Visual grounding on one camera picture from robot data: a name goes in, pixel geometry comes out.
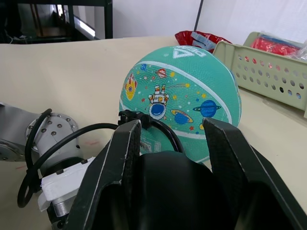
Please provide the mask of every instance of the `beige table surface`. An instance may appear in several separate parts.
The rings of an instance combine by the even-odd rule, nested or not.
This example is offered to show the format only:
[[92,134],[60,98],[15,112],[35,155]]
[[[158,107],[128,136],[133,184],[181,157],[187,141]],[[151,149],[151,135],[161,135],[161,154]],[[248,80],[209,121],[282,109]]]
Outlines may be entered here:
[[[73,117],[80,127],[115,123],[120,91],[130,68],[149,52],[174,45],[174,37],[0,45],[0,101],[35,113],[52,108]],[[274,165],[307,212],[307,120],[302,118],[303,112],[244,90],[240,93],[243,112],[239,128]],[[111,133],[103,130],[82,136],[85,156],[97,155]],[[37,196],[27,207],[17,207],[24,166],[24,162],[0,161],[1,228],[51,229],[47,213],[38,211]]]

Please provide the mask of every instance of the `red plastic bag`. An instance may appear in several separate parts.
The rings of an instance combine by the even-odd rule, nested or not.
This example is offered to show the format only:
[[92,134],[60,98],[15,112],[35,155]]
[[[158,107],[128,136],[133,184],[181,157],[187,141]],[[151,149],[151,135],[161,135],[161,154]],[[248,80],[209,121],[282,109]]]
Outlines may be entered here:
[[213,53],[215,46],[218,42],[229,42],[222,37],[218,37],[213,34],[206,34],[200,31],[181,31],[175,34],[175,38],[181,46],[196,46],[205,49],[210,53]]
[[300,49],[300,47],[291,44],[289,41],[267,34],[260,34],[250,47],[283,56],[289,55]]

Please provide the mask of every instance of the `table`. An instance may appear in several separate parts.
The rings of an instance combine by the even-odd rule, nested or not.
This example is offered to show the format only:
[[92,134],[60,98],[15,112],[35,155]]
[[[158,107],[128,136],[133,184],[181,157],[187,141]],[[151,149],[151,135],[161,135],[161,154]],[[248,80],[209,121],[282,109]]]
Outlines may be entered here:
[[[80,127],[115,123],[123,81],[130,68],[149,52],[175,46],[174,37],[139,37],[91,42],[0,45],[0,101],[34,113],[47,108],[73,117]],[[303,112],[240,90],[246,139],[276,168],[307,212],[307,120]],[[112,131],[81,136],[86,157],[95,156]],[[0,220],[8,229],[50,229],[37,196],[23,209],[16,196],[25,163],[0,161]]]
[[112,0],[0,0],[17,4],[68,5],[69,22],[75,28],[73,6],[103,6],[105,11],[105,38],[113,38],[113,1]]

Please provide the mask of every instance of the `light green basket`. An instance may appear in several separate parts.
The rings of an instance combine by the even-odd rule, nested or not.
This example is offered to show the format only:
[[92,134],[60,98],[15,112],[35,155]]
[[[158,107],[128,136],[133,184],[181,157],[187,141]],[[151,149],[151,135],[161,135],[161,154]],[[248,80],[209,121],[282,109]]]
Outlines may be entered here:
[[230,68],[240,87],[304,110],[307,118],[307,63],[248,47],[219,42],[214,55]]

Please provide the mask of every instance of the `teal basketball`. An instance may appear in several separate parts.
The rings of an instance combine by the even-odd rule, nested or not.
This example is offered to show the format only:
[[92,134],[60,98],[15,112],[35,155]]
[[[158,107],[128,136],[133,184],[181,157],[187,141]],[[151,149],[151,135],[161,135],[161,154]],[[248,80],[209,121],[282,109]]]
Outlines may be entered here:
[[[231,71],[211,53],[193,46],[168,46],[142,58],[128,73],[119,110],[149,114],[167,124],[195,162],[209,160],[204,117],[237,126],[241,99]],[[167,137],[142,130],[141,153],[172,150]]]

